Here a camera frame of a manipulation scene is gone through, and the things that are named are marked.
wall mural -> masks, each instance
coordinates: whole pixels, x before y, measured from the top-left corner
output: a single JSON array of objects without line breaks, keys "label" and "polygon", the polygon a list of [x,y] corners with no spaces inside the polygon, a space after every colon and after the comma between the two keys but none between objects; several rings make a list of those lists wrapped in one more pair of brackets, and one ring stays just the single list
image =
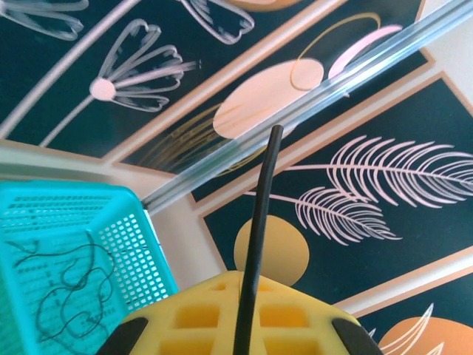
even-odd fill
[{"label": "wall mural", "polygon": [[313,3],[0,1],[0,138],[101,158]]},{"label": "wall mural", "polygon": [[360,319],[384,354],[456,355],[473,348],[473,274]]},{"label": "wall mural", "polygon": [[[471,246],[472,135],[471,114],[439,78],[286,168],[273,181],[267,238],[277,242],[263,274],[288,279],[289,255],[301,255],[286,284],[334,303]],[[228,269],[242,265],[253,199],[205,217]],[[308,253],[293,249],[299,234]]]},{"label": "wall mural", "polygon": [[[340,73],[354,58],[379,41],[411,24],[420,5],[420,1],[404,0],[402,4],[398,1],[395,4],[347,2],[145,143],[123,162],[179,174],[317,87],[322,80]],[[423,55],[416,53],[365,87],[347,93],[343,101],[314,119],[287,129],[282,147],[295,143],[425,63]],[[259,150],[193,191],[196,200],[260,163],[261,153]]]}]

painted flower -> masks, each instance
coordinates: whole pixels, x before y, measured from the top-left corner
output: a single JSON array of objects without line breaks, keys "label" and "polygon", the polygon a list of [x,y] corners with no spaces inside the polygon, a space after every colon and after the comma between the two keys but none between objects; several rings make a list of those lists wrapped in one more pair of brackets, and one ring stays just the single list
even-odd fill
[{"label": "painted flower", "polygon": [[0,17],[51,37],[74,41],[84,26],[76,18],[63,13],[80,11],[88,6],[89,0],[71,3],[0,0]]},{"label": "painted flower", "polygon": [[160,34],[161,29],[154,24],[141,19],[130,22],[105,57],[97,78],[90,84],[89,95],[63,118],[40,146],[48,146],[94,100],[110,101],[138,111],[159,112],[169,102],[160,93],[178,88],[184,72],[195,68],[194,62],[183,62],[175,46],[157,46]]},{"label": "painted flower", "polygon": [[213,37],[235,44],[254,28],[253,18],[244,10],[223,0],[178,0]]}]

plastic basket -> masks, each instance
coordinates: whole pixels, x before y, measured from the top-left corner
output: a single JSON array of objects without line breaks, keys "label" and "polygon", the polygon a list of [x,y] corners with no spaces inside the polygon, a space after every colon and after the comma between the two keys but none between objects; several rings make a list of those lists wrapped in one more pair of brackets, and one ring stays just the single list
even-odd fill
[{"label": "plastic basket", "polygon": [[176,292],[130,190],[0,183],[0,354],[94,354],[127,314]]}]

black plastic part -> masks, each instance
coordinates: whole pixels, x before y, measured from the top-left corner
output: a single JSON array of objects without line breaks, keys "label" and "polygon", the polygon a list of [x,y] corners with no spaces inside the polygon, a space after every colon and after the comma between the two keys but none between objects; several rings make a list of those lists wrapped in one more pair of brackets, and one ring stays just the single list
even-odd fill
[{"label": "black plastic part", "polygon": [[274,126],[269,137],[265,158],[256,186],[256,198],[251,223],[248,255],[243,276],[242,293],[239,299],[236,321],[234,355],[248,355],[250,351],[251,326],[253,325],[254,304],[258,289],[263,240],[265,238],[266,217],[268,216],[269,195],[273,182],[274,167],[281,146],[282,126]]},{"label": "black plastic part", "polygon": [[361,326],[343,318],[335,318],[332,325],[350,355],[383,355]]},{"label": "black plastic part", "polygon": [[144,317],[120,324],[96,355],[129,355],[147,324],[148,320]]}]

black plastic stick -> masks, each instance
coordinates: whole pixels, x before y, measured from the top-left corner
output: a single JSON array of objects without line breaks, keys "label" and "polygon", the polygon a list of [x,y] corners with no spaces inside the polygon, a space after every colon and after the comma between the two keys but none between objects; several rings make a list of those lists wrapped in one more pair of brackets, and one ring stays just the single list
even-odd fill
[{"label": "black plastic stick", "polygon": [[274,167],[281,146],[282,126],[274,126],[269,137],[265,159],[259,173],[256,199],[251,223],[248,255],[243,276],[242,293],[236,321],[234,355],[248,355],[250,352],[251,327],[254,305],[261,271],[263,240],[265,238],[266,217],[268,216],[269,194],[273,182]]}]

